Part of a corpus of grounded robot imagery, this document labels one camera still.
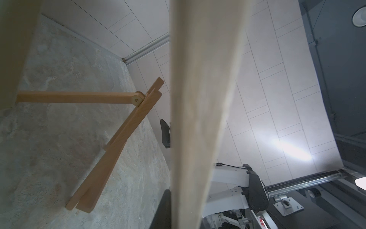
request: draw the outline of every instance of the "mounting plate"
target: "mounting plate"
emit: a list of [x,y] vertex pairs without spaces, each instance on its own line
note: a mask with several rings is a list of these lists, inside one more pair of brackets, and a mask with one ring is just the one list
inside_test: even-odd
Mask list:
[[[282,201],[288,201],[289,204],[291,205],[291,207],[287,207],[285,208],[284,205],[282,204]],[[284,200],[282,200],[280,202],[277,202],[275,204],[273,204],[273,206],[279,211],[279,213],[282,215],[282,216],[287,216],[287,215],[290,215],[292,213],[295,213],[295,212],[298,212],[298,211],[301,211],[304,209],[303,206],[301,206],[301,204],[299,204],[296,200],[294,200],[292,197],[289,197],[289,198],[286,198]]]

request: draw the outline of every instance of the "white wall tile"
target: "white wall tile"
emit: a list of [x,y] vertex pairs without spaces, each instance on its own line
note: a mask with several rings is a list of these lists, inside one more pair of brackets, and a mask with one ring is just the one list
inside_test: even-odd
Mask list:
[[130,76],[132,78],[132,81],[134,82],[134,85],[136,87],[136,90],[146,94],[147,87],[145,85],[145,82],[143,81],[141,72],[139,70],[139,67],[137,66],[136,62],[133,62],[127,66],[128,72],[130,73]]
[[242,55],[243,55],[243,54],[246,54],[246,53],[248,53],[248,52],[250,52],[250,51],[251,51],[251,49],[250,49],[250,44],[246,44],[246,45],[244,45],[244,47],[243,47]]
[[268,179],[253,131],[241,133],[233,139],[243,164],[250,165],[262,180]]
[[162,65],[162,64],[165,64],[169,60],[170,60],[170,54],[169,53],[165,54],[164,56],[160,57],[159,59],[157,58],[159,66]]
[[115,33],[120,28],[124,27],[125,25],[127,25],[128,23],[132,22],[135,19],[136,19],[136,17],[134,15],[134,13],[131,12],[127,16],[123,17],[121,20],[119,20],[118,22],[116,22],[112,26],[110,26],[108,28],[108,30],[111,31],[112,33]]
[[165,0],[126,0],[125,2],[153,40],[169,32],[169,11]]
[[278,137],[283,137],[283,136],[286,136],[288,134],[295,133],[295,132],[300,131],[300,130],[302,130],[301,123],[296,124],[296,125],[293,125],[293,126],[290,126],[290,127],[286,128],[286,129],[277,131],[277,134],[278,134]]
[[281,137],[280,142],[294,179],[317,173],[304,131]]
[[170,93],[164,93],[155,104],[155,109],[160,119],[170,126]]
[[208,194],[215,194],[218,192],[223,192],[229,190],[228,186],[226,185],[226,183],[221,183],[221,182],[215,182],[215,181],[211,181],[211,186],[210,189],[208,191]]
[[282,62],[268,8],[250,17],[247,35],[258,72]]
[[245,32],[245,29],[243,29],[243,45],[249,44],[247,33]]
[[256,5],[258,3],[261,3],[262,1],[265,1],[265,0],[253,0],[253,1],[250,1],[250,5],[253,6],[253,5]]
[[171,161],[172,159],[172,155],[171,155],[171,150],[165,148],[165,146],[162,143],[161,140],[161,126],[160,126],[160,119],[158,117],[158,114],[156,112],[155,109],[151,110],[148,114],[147,114],[147,118],[149,119],[150,125],[153,128],[156,140],[159,143],[160,149],[164,155],[165,161]]
[[271,181],[269,179],[262,180],[262,182],[265,186],[270,186],[271,185]]
[[152,41],[137,19],[115,32],[115,35],[134,51],[142,48]]
[[109,49],[120,40],[71,0],[47,0],[41,12],[71,31]]
[[304,23],[303,23],[303,21],[302,21],[302,18],[299,18],[299,19],[297,19],[297,20],[295,20],[295,21],[291,22],[290,24],[285,25],[285,26],[283,26],[283,27],[281,27],[281,28],[277,29],[277,30],[276,30],[276,36],[277,36],[277,37],[280,37],[280,36],[282,36],[282,35],[285,35],[286,33],[289,33],[289,32],[291,32],[292,30],[295,30],[295,29],[297,29],[297,28],[299,28],[299,27],[301,27],[301,26],[303,26],[303,25],[304,25]]
[[319,91],[320,91],[319,85],[312,86],[308,89],[305,89],[305,90],[302,90],[298,93],[295,93],[294,94],[294,100],[296,101],[296,100],[302,99],[306,96],[312,95],[312,94],[317,93]]
[[295,103],[310,148],[334,141],[320,92]]
[[286,164],[277,165],[275,167],[267,169],[269,180],[271,184],[277,184],[292,179],[290,169]]
[[247,112],[267,105],[252,52],[242,55],[236,82]]
[[274,67],[271,67],[270,69],[261,72],[259,74],[259,78],[262,80],[283,70],[285,70],[285,66],[283,65],[283,63],[280,63]]
[[282,158],[278,158],[278,159],[266,162],[266,163],[264,163],[264,166],[266,167],[266,169],[269,169],[269,168],[272,168],[272,167],[275,167],[277,165],[281,165],[284,163],[287,163],[287,161],[286,161],[285,157],[282,157]]
[[237,187],[237,185],[235,185],[235,184],[228,184],[228,183],[227,183],[227,185],[228,185],[228,188],[229,188],[229,189],[232,189],[232,188]]
[[248,118],[254,118],[255,116],[264,114],[268,111],[269,111],[269,107],[268,107],[268,105],[265,105],[263,107],[255,109],[254,111],[248,112],[247,115],[248,115]]
[[301,26],[278,38],[292,93],[318,84],[313,60]]
[[121,58],[125,58],[134,52],[130,47],[128,47],[125,43],[123,43],[123,41],[120,41],[117,44],[113,45],[108,49],[108,51],[116,54]]
[[160,57],[163,57],[168,53],[169,53],[169,43],[161,46],[160,48],[154,51],[156,59],[159,59]]
[[151,52],[143,58],[137,60],[137,65],[147,88],[150,88],[158,77],[163,78],[154,53]]
[[264,10],[267,7],[268,7],[267,1],[266,0],[261,1],[258,4],[255,4],[254,6],[252,6],[251,15],[253,16],[254,14],[261,12],[262,10]]
[[166,92],[168,92],[168,87],[165,85],[165,86],[162,86],[160,89],[159,89],[159,91],[162,93],[162,94],[164,94],[164,93],[166,93]]
[[163,75],[164,81],[168,86],[168,90],[170,91],[170,62],[168,61],[165,64],[160,65],[159,67]]
[[284,157],[270,112],[251,118],[249,122],[252,126],[263,162],[266,163]]
[[268,5],[275,29],[301,18],[298,0],[268,0]]
[[328,149],[332,149],[332,148],[336,148],[337,147],[337,143],[336,141],[330,141],[315,147],[310,148],[310,152],[311,154],[317,154],[319,152],[328,150]]
[[167,166],[168,166],[169,171],[171,171],[172,170],[172,161],[169,160],[166,163],[167,163]]
[[168,8],[168,11],[170,10],[169,7],[170,7],[170,0],[165,0],[165,3],[167,4],[167,8]]
[[131,13],[127,4],[120,0],[73,0],[73,2],[107,28]]
[[242,102],[237,85],[234,87],[234,96],[226,119],[231,135],[235,136],[251,129],[247,113]]
[[217,159],[219,162],[227,165],[243,166],[229,128],[224,129],[223,139]]
[[300,123],[286,71],[263,79],[262,85],[276,129],[283,130]]
[[318,172],[343,168],[343,163],[339,155],[338,148],[332,148],[317,154],[313,154],[313,159]]

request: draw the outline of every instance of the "wooden leg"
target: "wooden leg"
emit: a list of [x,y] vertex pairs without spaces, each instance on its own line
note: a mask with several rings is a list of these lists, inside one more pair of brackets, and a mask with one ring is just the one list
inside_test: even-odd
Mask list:
[[[153,83],[153,85],[150,87],[150,89],[147,91],[146,96],[152,92],[152,90],[155,88],[156,90],[159,90],[161,86],[164,84],[164,81],[158,77],[156,81]],[[113,135],[113,137],[109,140],[109,142],[103,147],[105,151],[107,151],[108,147],[114,142],[114,140],[117,138],[117,136],[121,133],[127,122],[135,115],[136,108],[131,112],[131,114],[127,117],[127,119],[124,121],[124,123],[120,126],[120,128],[117,130],[117,132]]]
[[139,106],[141,92],[49,92],[19,91],[16,103],[115,103]]
[[126,143],[123,144],[122,149],[120,150],[119,154],[116,155],[115,159],[113,159],[113,162],[110,162],[111,163],[110,167],[107,167],[104,170],[105,174],[101,174],[92,184],[92,186],[88,189],[88,191],[83,195],[83,197],[81,197],[78,205],[76,205],[77,209],[84,211],[86,213],[90,213],[91,211],[93,211],[100,195],[102,194],[105,184],[107,183],[113,171],[113,168],[116,165],[118,158],[122,153],[125,144]]
[[154,107],[160,97],[161,93],[153,89],[151,93],[146,95],[141,105],[135,108],[134,114],[124,122],[123,128],[113,143],[108,147],[94,169],[66,204],[66,209],[72,210],[79,201],[78,209],[85,212],[91,212],[94,209],[127,139]]

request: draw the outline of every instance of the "ceiling light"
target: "ceiling light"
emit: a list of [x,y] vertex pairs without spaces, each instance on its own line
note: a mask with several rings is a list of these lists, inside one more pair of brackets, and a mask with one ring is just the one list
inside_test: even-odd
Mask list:
[[352,17],[352,23],[356,27],[366,26],[366,5],[359,8]]
[[362,188],[363,190],[366,190],[366,177],[355,179],[355,183],[358,187]]

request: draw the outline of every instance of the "black cable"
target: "black cable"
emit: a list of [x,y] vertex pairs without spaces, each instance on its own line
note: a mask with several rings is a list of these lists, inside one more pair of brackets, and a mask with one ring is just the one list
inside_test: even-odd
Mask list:
[[[215,166],[222,166],[222,165],[226,165],[226,164],[222,164],[221,162],[215,163]],[[234,167],[234,168],[242,169],[242,168],[240,168],[240,167],[232,166],[232,165],[226,165],[226,166],[230,166],[230,167]]]

